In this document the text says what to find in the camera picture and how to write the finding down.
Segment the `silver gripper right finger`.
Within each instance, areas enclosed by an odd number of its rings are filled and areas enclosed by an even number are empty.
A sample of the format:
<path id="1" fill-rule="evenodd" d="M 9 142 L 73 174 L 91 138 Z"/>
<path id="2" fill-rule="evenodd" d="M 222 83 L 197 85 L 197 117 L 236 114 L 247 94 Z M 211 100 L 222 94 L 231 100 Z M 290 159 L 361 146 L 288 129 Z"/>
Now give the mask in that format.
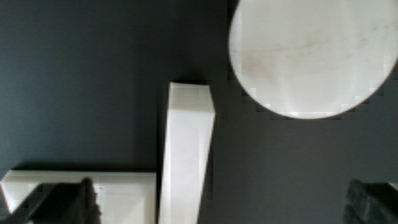
<path id="1" fill-rule="evenodd" d="M 346 191 L 343 224 L 398 224 L 398 189 L 354 180 Z"/>

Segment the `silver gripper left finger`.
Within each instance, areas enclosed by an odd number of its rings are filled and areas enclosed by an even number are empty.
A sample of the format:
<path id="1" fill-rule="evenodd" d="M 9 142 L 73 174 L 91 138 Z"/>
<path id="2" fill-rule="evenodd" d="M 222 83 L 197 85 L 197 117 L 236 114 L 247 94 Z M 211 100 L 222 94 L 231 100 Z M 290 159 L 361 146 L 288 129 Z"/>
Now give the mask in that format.
<path id="1" fill-rule="evenodd" d="M 101 224 L 92 180 L 41 183 L 2 224 Z"/>

